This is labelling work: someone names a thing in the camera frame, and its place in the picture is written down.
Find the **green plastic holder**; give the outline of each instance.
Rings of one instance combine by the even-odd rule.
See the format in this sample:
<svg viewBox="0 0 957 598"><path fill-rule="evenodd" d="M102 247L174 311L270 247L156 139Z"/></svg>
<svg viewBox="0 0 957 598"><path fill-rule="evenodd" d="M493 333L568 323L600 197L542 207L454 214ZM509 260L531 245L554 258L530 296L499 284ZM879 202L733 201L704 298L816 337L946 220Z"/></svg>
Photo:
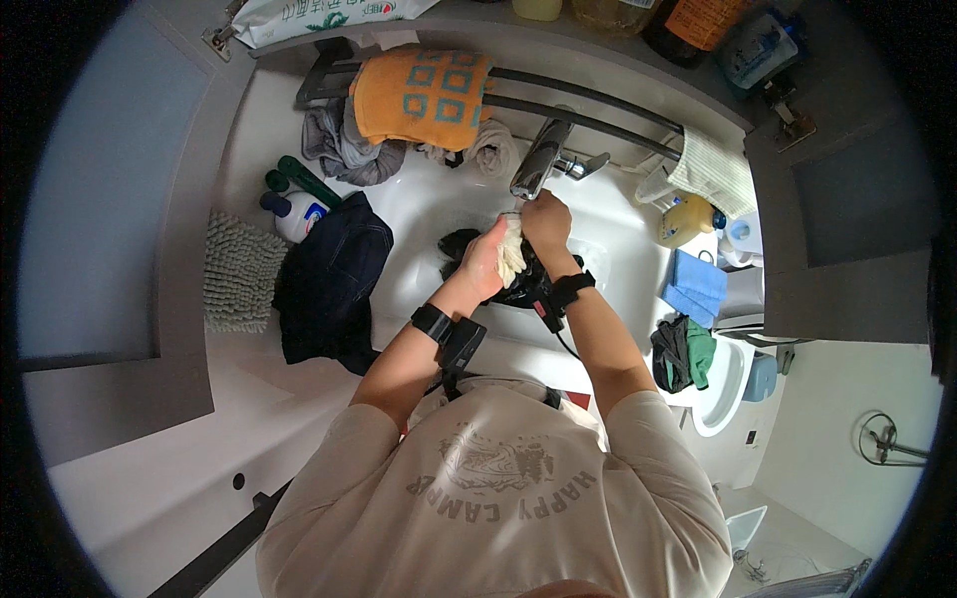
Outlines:
<svg viewBox="0 0 957 598"><path fill-rule="evenodd" d="M282 174L278 170L270 170L266 173L266 187L270 191L275 191L276 193L282 193L289 189L289 179L286 178L286 175Z"/></svg>
<svg viewBox="0 0 957 598"><path fill-rule="evenodd" d="M310 193L319 201L326 204L330 210L335 210L343 204L343 198L334 190L323 183L309 168L302 165L302 162L292 156L282 156L279 158L277 166L279 172L289 177L304 191Z"/></svg>

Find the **hand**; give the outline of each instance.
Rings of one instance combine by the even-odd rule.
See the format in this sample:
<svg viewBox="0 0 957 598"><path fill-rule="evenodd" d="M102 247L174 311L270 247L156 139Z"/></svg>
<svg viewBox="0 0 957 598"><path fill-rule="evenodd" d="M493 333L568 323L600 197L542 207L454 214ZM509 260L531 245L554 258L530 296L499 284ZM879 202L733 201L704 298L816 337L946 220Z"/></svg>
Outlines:
<svg viewBox="0 0 957 598"><path fill-rule="evenodd" d="M473 294L476 303L481 303L501 290L501 278L495 270L499 258L499 243L505 236L505 218L499 216L488 233L482 234L469 243L465 257L456 273L449 279L455 280Z"/></svg>
<svg viewBox="0 0 957 598"><path fill-rule="evenodd" d="M522 206L522 233L531 243L535 255L542 261L553 255L568 252L568 235L571 233L571 212L568 206L542 189L538 199Z"/></svg>

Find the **blue stool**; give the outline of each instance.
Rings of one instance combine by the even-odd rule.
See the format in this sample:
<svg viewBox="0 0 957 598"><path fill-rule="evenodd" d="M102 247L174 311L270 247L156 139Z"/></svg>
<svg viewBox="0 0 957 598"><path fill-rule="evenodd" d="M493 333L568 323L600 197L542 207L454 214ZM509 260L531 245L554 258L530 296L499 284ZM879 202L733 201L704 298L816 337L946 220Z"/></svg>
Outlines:
<svg viewBox="0 0 957 598"><path fill-rule="evenodd" d="M767 399L777 384L777 360L773 355L754 353L754 362L751 364L751 373L747 375L747 386L742 401L760 403Z"/></svg>

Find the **left hand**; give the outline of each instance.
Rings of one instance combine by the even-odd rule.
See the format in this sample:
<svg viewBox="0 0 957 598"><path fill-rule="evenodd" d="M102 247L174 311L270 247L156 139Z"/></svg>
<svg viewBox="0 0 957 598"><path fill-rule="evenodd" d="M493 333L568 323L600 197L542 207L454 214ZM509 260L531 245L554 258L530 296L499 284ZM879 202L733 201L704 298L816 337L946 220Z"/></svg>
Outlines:
<svg viewBox="0 0 957 598"><path fill-rule="evenodd" d="M499 258L499 243L505 237L505 218L499 216L488 233L480 235L469 243L465 257L458 266L450 282L456 279L469 293L474 294L477 303L495 295L501 290L501 278L495 270Z"/></svg>

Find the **towel rack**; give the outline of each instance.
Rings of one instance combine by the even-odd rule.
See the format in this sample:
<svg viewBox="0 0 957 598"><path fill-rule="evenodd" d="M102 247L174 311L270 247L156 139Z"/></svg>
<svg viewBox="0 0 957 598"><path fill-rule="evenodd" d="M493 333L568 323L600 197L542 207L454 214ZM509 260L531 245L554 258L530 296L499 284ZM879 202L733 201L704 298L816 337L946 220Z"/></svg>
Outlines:
<svg viewBox="0 0 957 598"><path fill-rule="evenodd" d="M309 74L306 76L305 81L302 83L302 86L296 94L296 107L299 109L312 107L315 105L314 102L316 100L348 97L348 88L323 87L325 76L358 73L362 64L360 62L342 62L330 60L330 56L326 52L327 50L321 50L319 58L317 58L316 62L313 64L312 69L310 69ZM489 77L504 78L513 81L529 83L531 85L538 85L541 87L554 89L556 91L566 92L580 98L598 101L613 108L618 108L619 110L639 116L647 121L654 122L655 124L663 126L664 128L681 135L684 134L684 127L678 122L674 122L667 117L663 117L658 113L647 108L643 108L637 104L633 104L629 101L622 100L621 98L616 98L615 96L589 89L581 85L576 85L575 83L569 83L557 78L526 73L524 71L503 69L500 67L493 67L489 71ZM485 94L482 97L482 104L487 106L498 106L499 108L506 108L509 110L518 110L530 114L537 114L550 119L572 122L574 124L605 133L606 135L611 135L626 142L640 145L641 147L651 150L656 154L664 156L670 160L674 160L675 162L681 158L680 152L653 139L645 137L644 135L639 135L638 133L634 133L633 131L629 131L628 129L622 128L620 126L599 121L598 119L593 119L592 117L587 117L570 110L556 108L555 106L548 106L534 101L498 96L495 94Z"/></svg>

